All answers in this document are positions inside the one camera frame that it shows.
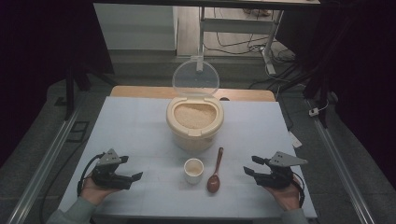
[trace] white ceramic cup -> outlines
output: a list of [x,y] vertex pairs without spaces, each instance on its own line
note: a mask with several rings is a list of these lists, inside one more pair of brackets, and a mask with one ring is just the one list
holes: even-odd
[[198,184],[204,173],[204,164],[195,158],[189,159],[184,163],[184,177],[192,185]]

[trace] spoon handle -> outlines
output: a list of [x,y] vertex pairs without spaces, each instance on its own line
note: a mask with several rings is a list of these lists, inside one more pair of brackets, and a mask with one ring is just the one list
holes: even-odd
[[218,161],[216,162],[215,174],[217,174],[218,171],[219,171],[219,166],[220,166],[220,162],[221,162],[221,157],[222,157],[223,151],[224,151],[224,148],[223,148],[223,147],[220,147],[220,148],[219,148],[219,154],[218,154]]

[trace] wooden spoon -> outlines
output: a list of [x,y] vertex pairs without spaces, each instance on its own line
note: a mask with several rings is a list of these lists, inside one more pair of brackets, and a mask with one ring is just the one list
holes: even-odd
[[218,161],[216,163],[216,170],[215,173],[209,177],[209,179],[207,180],[207,190],[211,193],[216,193],[219,190],[220,187],[220,179],[219,179],[219,166],[220,166],[220,161],[221,161],[221,157],[222,157],[222,153],[223,153],[223,148],[220,147],[219,148],[219,154],[218,154]]

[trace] wire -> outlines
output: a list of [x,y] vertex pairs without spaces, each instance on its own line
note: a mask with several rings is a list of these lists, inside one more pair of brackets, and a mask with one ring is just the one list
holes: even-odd
[[[290,67],[288,67],[288,68],[286,69],[285,72],[281,73],[281,74],[279,75],[279,77],[282,77],[282,79],[285,79],[285,78],[288,77],[294,70],[296,70],[299,66],[300,66],[300,65],[297,64],[297,63],[292,64]],[[277,80],[276,80],[275,82],[273,82],[271,85],[269,85],[269,86],[267,87],[267,90],[269,90],[269,89],[270,89],[273,85],[275,85],[276,83],[277,83]]]
[[73,157],[73,155],[78,151],[78,149],[84,145],[85,142],[88,141],[89,138],[84,139],[74,150],[73,152],[69,155],[69,157],[66,159],[66,161],[64,162],[64,164],[62,165],[62,167],[59,169],[59,171],[56,173],[55,177],[51,180],[51,182],[49,183],[49,186],[47,187],[47,190],[44,193],[43,196],[43,201],[40,204],[39,207],[39,216],[40,216],[40,222],[42,224],[45,224],[44,221],[44,216],[43,216],[43,210],[44,210],[44,203],[46,201],[47,195],[50,192],[50,189],[52,188],[52,185],[55,183],[55,180],[58,178],[59,174],[61,173],[62,169],[66,166],[67,163],[69,163],[70,159]]
[[210,48],[208,48],[205,45],[205,43],[204,43],[204,47],[207,50],[215,50],[215,51],[220,51],[220,52],[229,53],[229,54],[247,54],[247,53],[253,52],[254,49],[259,49],[260,48],[260,46],[252,46],[252,48],[250,48],[248,51],[244,51],[244,52],[230,52],[230,51],[226,51],[226,50],[222,50],[222,49],[210,49]]
[[279,81],[290,82],[289,80],[286,80],[286,79],[277,78],[277,77],[272,77],[272,76],[268,73],[268,66],[267,66],[267,64],[265,65],[265,73],[267,74],[268,77],[270,77],[270,78],[272,78],[272,79],[279,80]]
[[303,203],[304,203],[304,200],[305,200],[305,193],[304,193],[305,183],[304,183],[303,179],[299,175],[297,175],[297,176],[299,177],[299,179],[303,183],[303,187],[301,188],[301,186],[294,179],[291,180],[291,184],[294,185],[300,191],[300,207],[303,207]]
[[85,174],[87,173],[88,168],[90,168],[91,164],[96,160],[96,159],[100,159],[102,158],[106,153],[102,153],[102,154],[98,154],[96,156],[94,156],[89,162],[88,164],[85,166],[84,171],[81,174],[81,178],[78,181],[78,186],[77,186],[77,196],[81,195],[81,191],[82,191],[82,184],[84,183],[84,179],[85,179]]
[[327,107],[328,105],[329,105],[329,100],[327,100],[327,104],[326,104],[323,108],[319,109],[318,111],[323,110],[323,109],[326,109],[326,107]]
[[283,58],[281,58],[281,57],[279,56],[279,54],[280,54],[281,52],[284,52],[284,51],[286,51],[286,50],[289,50],[289,49],[283,49],[283,50],[281,50],[280,52],[277,53],[277,56],[275,56],[273,50],[271,49],[271,50],[270,50],[270,53],[271,53],[271,54],[270,54],[270,58],[271,58],[274,62],[279,63],[279,64],[284,64],[284,63],[295,63],[296,60],[295,60],[294,58],[283,59]]
[[[294,71],[295,70],[295,66],[296,66],[297,64],[292,64],[291,66],[289,66],[285,71],[283,71],[281,74],[279,74],[279,76],[282,76],[282,75],[284,75],[285,73],[288,73],[288,72],[292,72],[292,71]],[[271,79],[265,79],[265,80],[262,80],[262,81],[256,81],[256,82],[253,82],[252,84],[250,84],[249,86],[248,86],[248,90],[250,90],[254,85],[257,85],[257,84],[262,84],[262,83],[265,83],[265,82],[268,82],[268,81],[272,81]]]
[[[216,16],[216,8],[215,8],[215,7],[213,8],[213,13],[214,13],[214,17],[216,18],[217,16]],[[219,8],[219,13],[220,13],[221,17],[224,18],[224,16],[223,16],[222,13],[221,13],[221,7]],[[253,39],[253,40],[252,40],[253,35],[250,35],[250,38],[249,38],[248,41],[242,41],[242,42],[237,42],[237,43],[233,43],[233,44],[222,44],[222,43],[220,42],[220,40],[219,40],[219,32],[216,32],[216,36],[217,36],[219,45],[222,46],[222,47],[230,47],[230,46],[242,45],[242,44],[246,44],[246,43],[247,43],[247,47],[248,47],[249,49],[250,49],[250,47],[251,47],[251,46],[250,46],[250,43],[251,43],[251,42],[255,42],[255,41],[259,41],[259,40],[264,40],[264,39],[268,38],[268,36],[266,36],[266,37],[261,37],[261,38],[257,38],[257,39]],[[208,49],[208,50],[217,50],[217,51],[221,51],[221,52],[224,52],[224,53],[230,53],[230,54],[244,54],[244,53],[249,53],[249,52],[251,52],[251,51],[247,51],[247,52],[242,52],[242,53],[233,53],[233,52],[226,51],[226,50],[221,50],[221,49],[209,49],[207,46],[205,46],[205,48]]]
[[277,53],[277,57],[280,57],[280,53],[285,52],[285,51],[291,51],[290,49],[282,49],[280,52]]

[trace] gray floor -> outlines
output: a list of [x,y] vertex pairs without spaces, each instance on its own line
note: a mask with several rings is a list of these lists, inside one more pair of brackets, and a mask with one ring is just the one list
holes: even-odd
[[[116,70],[115,75],[108,77],[122,85],[142,86],[171,86],[172,75],[175,69],[186,58],[156,54],[129,55],[112,52],[112,60]],[[206,58],[218,70],[220,87],[227,89],[247,89],[249,85],[268,77],[263,72],[262,59],[243,58]],[[284,65],[277,65],[280,73]],[[40,191],[35,204],[25,219],[25,223],[39,223],[39,205],[50,181],[55,182],[45,200],[44,219],[47,219],[58,206],[63,197],[66,186],[78,163],[78,158],[84,146],[78,139],[89,137],[101,106],[111,91],[111,86],[102,79],[91,76],[92,89],[89,92],[77,91],[87,95],[87,100],[81,108],[77,122],[88,122],[85,135],[70,133],[69,140],[62,147],[62,151],[55,162],[46,183]],[[268,84],[258,84],[252,89],[265,89]],[[347,192],[344,189],[329,153],[321,140],[315,125],[315,118],[307,115],[309,105],[302,96],[304,86],[296,86],[282,94],[276,94],[284,114],[285,121],[291,131],[300,139],[303,146],[296,149],[296,154],[309,160],[309,165],[303,166],[306,185],[310,189],[311,197],[318,213],[318,219],[313,223],[361,223]],[[51,141],[63,123],[65,108],[57,104],[60,97],[65,96],[64,81],[49,88],[48,101],[37,117],[29,132],[24,136],[15,152],[7,163],[0,169],[0,223],[6,223],[14,206],[21,197],[31,176],[35,172]],[[316,101],[309,101],[311,106]],[[355,183],[359,187],[364,200],[375,218],[376,223],[396,223],[396,192],[376,166],[368,152],[355,138],[353,133],[340,121],[334,112],[335,101],[330,98],[327,108],[328,130],[340,150]],[[66,159],[72,159],[57,175]],[[181,223],[177,220],[153,219],[108,219],[97,218],[97,223]],[[193,223],[224,223],[220,221],[195,221]],[[254,220],[254,223],[280,223],[276,220]]]

